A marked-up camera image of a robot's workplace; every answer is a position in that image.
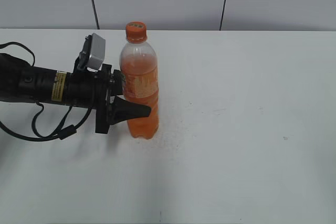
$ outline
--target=plastic bottle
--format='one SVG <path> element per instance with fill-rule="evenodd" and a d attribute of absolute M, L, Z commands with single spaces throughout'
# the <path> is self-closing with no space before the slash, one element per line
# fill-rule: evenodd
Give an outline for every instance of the plastic bottle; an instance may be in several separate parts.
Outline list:
<path fill-rule="evenodd" d="M 120 55 L 120 70 L 124 75 L 123 95 L 127 101 L 148 105 L 148 118 L 128 120 L 133 137 L 153 137 L 159 127 L 157 81 L 158 61 L 153 48 L 146 42 L 146 25 L 131 22 L 126 25 L 127 43 Z"/>

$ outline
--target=bottle label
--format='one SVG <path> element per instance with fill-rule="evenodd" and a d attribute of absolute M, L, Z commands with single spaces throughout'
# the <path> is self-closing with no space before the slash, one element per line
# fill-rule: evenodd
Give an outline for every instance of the bottle label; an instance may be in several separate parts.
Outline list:
<path fill-rule="evenodd" d="M 134 75 L 123 73 L 123 94 L 130 98 L 146 98 L 150 97 L 159 90 L 157 82 L 158 68 L 143 74 Z"/>

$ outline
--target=black cable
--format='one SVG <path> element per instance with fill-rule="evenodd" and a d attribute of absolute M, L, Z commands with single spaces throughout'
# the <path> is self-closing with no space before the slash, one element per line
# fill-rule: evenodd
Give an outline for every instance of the black cable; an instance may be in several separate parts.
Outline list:
<path fill-rule="evenodd" d="M 26 47 L 25 45 L 23 45 L 19 42 L 11 41 L 11 42 L 8 42 L 8 43 L 0 44 L 0 49 L 3 49 L 3 48 L 8 47 L 10 45 L 15 45 L 15 46 L 22 47 L 26 51 L 30 52 L 30 54 L 33 56 L 33 64 L 31 64 L 31 66 L 33 67 L 35 65 L 35 54 L 33 53 L 33 51 L 31 51 L 28 47 Z"/>
<path fill-rule="evenodd" d="M 36 113 L 36 115 L 33 117 L 33 120 L 31 121 L 32 123 L 32 127 L 31 129 L 33 130 L 34 134 L 38 137 L 50 137 L 50 136 L 54 136 L 57 135 L 63 128 L 64 124 L 65 124 L 65 120 L 67 119 L 68 114 L 70 113 L 71 109 L 72 109 L 72 105 L 69 107 L 67 113 L 63 116 L 62 120 L 59 122 L 58 126 L 56 127 L 56 129 L 49 134 L 48 136 L 42 136 L 41 134 L 38 133 L 37 129 L 36 129 L 36 120 L 38 118 L 38 116 L 43 112 L 44 110 L 44 105 L 42 103 L 39 103 L 38 101 L 36 102 L 36 104 L 38 106 L 41 107 L 41 110 L 39 112 Z"/>
<path fill-rule="evenodd" d="M 51 141 L 51 140 L 55 140 L 58 138 L 58 136 L 51 136 L 51 137 L 29 137 L 29 136 L 23 136 L 20 134 L 15 133 L 14 131 L 10 130 L 9 128 L 7 128 L 1 121 L 0 121 L 0 128 L 6 132 L 7 134 L 22 139 L 22 140 L 27 140 L 27 141 L 31 141 L 31 142 L 46 142 L 46 141 Z"/>
<path fill-rule="evenodd" d="M 87 120 L 87 118 L 89 117 L 89 115 L 90 115 L 90 113 L 93 109 L 93 106 L 95 104 L 95 92 L 96 92 L 96 86 L 95 86 L 94 83 L 93 83 L 93 89 L 92 90 L 93 90 L 93 92 L 92 92 L 91 106 L 86 111 L 82 120 L 80 120 L 79 123 L 74 126 L 75 130 L 78 129 L 79 127 L 81 127 L 85 123 L 85 121 Z M 55 140 L 55 139 L 60 138 L 59 134 L 54 135 L 54 136 L 48 136 L 48 137 L 29 137 L 29 136 L 20 135 L 16 132 L 10 130 L 9 128 L 7 128 L 1 121 L 0 121 L 0 129 L 2 129 L 4 132 L 6 132 L 7 134 L 9 134 L 13 137 L 16 137 L 16 138 L 19 138 L 19 139 L 22 139 L 22 140 L 26 140 L 26 141 L 31 141 L 31 142 L 46 142 L 46 141 L 51 141 L 51 140 Z"/>

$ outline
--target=robotic arm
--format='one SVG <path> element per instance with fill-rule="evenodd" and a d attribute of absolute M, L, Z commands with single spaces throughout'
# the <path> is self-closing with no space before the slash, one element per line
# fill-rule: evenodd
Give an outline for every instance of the robotic arm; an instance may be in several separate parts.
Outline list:
<path fill-rule="evenodd" d="M 0 101 L 36 103 L 42 107 L 32 121 L 32 129 L 38 137 L 17 134 L 0 121 L 0 128 L 14 137 L 35 142 L 65 139 L 76 133 L 92 110 L 96 110 L 96 133 L 102 134 L 107 134 L 110 125 L 147 117 L 151 113 L 148 106 L 118 97 L 122 95 L 122 73 L 119 70 L 112 73 L 112 65 L 103 64 L 105 40 L 95 33 L 85 38 L 73 73 L 34 67 L 35 55 L 32 51 L 17 42 L 0 45 L 0 49 L 9 45 L 21 46 L 29 51 L 34 62 L 30 65 L 25 60 L 0 54 Z M 58 127 L 49 136 L 43 137 L 35 127 L 36 119 L 44 108 L 41 103 L 69 106 L 68 113 L 73 106 L 88 110 L 77 125 L 63 128 L 67 113 Z"/>

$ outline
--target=orange liquid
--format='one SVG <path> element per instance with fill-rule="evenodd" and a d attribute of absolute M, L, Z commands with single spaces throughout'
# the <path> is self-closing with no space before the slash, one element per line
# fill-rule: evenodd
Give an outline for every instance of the orange liquid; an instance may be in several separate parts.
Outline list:
<path fill-rule="evenodd" d="M 144 104 L 152 108 L 148 118 L 128 120 L 128 128 L 133 137 L 142 136 L 145 139 L 150 139 L 159 127 L 159 89 L 157 88 L 158 66 L 156 57 L 145 55 L 140 59 L 128 58 L 122 59 L 120 66 L 121 71 L 126 76 L 126 83 L 123 84 L 124 97 L 127 101 Z M 137 83 L 140 83 L 138 88 L 134 88 Z"/>

